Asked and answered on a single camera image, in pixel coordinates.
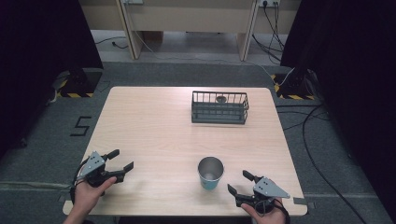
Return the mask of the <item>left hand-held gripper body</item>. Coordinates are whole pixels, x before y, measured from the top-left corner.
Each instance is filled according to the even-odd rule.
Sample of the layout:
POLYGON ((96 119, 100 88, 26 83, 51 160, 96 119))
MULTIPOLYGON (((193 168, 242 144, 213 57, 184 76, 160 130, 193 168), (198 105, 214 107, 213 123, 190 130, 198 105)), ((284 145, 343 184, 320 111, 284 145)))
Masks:
POLYGON ((103 159, 104 155, 100 155, 94 151, 82 167, 80 171, 80 178, 85 179, 90 186, 97 188, 101 186, 110 177, 109 171, 106 170, 106 161, 103 159))

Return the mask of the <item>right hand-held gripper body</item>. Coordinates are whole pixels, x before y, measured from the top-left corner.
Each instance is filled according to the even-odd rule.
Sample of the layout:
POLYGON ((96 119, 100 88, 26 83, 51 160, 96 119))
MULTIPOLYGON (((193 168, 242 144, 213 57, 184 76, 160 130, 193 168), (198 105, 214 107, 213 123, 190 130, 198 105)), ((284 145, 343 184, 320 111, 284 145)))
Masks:
POLYGON ((290 195, 266 176, 254 176, 253 203, 251 206, 258 214, 267 214, 276 207, 276 199, 286 198, 290 195))

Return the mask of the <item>teal metal cup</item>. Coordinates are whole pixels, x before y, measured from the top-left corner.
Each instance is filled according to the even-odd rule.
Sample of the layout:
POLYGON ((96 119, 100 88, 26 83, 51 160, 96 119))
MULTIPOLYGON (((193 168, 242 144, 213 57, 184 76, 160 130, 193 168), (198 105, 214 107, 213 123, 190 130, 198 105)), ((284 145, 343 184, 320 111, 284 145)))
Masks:
POLYGON ((197 167, 201 186, 206 190, 214 189, 224 174, 224 165, 216 157, 205 157, 197 167))

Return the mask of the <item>person's right hand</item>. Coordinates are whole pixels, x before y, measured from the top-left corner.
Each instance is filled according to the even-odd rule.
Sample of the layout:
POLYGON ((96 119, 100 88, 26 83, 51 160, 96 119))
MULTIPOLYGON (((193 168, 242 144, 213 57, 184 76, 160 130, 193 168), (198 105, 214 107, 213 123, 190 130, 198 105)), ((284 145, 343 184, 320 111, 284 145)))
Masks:
POLYGON ((280 202, 276 202, 276 208, 261 217, 252 206, 246 203, 241 204, 241 208, 244 209, 257 224, 286 224, 286 216, 282 212, 281 207, 282 204, 280 202))

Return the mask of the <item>person's left hand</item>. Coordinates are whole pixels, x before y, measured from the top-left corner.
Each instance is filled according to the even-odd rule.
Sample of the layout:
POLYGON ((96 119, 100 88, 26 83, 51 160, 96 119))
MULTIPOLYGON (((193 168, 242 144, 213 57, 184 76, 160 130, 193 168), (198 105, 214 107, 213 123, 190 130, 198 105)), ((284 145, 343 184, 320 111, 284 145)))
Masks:
POLYGON ((79 215, 87 216, 96 206, 102 194, 114 185, 116 180, 116 177, 110 177, 97 188, 90 186, 86 181, 79 182, 75 190, 73 211, 79 215))

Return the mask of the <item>stand base with hazard tape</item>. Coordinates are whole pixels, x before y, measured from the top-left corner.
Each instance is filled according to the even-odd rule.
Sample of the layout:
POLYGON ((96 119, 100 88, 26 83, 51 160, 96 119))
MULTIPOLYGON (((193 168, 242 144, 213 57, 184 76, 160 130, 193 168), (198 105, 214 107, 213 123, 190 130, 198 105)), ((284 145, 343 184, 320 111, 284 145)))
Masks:
POLYGON ((60 88, 57 90, 57 96, 66 98, 91 98, 101 76, 101 71, 85 71, 83 69, 72 71, 61 83, 60 88))
POLYGON ((276 96, 281 99, 314 100, 314 94, 308 86, 305 75, 297 75, 294 69, 287 73, 271 75, 276 96))

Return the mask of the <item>black curtain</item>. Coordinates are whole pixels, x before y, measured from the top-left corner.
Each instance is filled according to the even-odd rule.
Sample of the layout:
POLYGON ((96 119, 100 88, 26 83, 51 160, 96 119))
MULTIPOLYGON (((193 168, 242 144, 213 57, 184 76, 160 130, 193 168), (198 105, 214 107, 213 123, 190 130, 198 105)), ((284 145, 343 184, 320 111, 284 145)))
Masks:
POLYGON ((325 103, 396 222, 396 0, 301 0, 282 56, 325 103))
POLYGON ((0 158, 28 132, 57 76, 101 66, 78 0, 0 0, 0 158))

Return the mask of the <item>beige desk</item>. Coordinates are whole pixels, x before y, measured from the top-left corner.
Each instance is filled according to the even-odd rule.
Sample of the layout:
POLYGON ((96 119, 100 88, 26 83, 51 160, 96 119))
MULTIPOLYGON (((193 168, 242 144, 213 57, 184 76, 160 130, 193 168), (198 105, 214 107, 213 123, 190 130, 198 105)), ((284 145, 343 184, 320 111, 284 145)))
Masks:
POLYGON ((239 59, 248 58, 251 36, 290 32, 302 0, 280 0, 259 7, 259 0, 78 0, 92 30, 121 30, 131 58, 143 48, 144 32, 234 34, 239 59))

